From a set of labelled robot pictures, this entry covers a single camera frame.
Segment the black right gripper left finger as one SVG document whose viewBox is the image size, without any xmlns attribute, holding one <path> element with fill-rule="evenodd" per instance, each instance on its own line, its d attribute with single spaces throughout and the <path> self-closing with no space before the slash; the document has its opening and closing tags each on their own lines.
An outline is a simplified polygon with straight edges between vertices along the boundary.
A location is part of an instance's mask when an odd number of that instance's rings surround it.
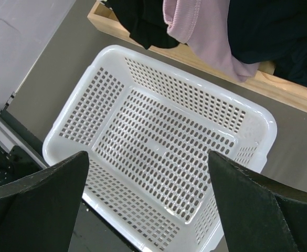
<svg viewBox="0 0 307 252">
<path fill-rule="evenodd" d="M 88 169 L 80 151 L 0 186 L 0 251 L 67 251 Z"/>
</svg>

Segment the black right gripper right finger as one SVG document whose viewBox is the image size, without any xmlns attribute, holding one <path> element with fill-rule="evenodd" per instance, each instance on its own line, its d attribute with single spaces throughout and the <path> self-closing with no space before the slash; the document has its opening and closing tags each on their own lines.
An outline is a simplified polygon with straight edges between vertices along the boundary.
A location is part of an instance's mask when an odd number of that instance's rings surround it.
<svg viewBox="0 0 307 252">
<path fill-rule="evenodd" d="M 208 167 L 229 251 L 307 251 L 307 192 L 216 151 Z"/>
</svg>

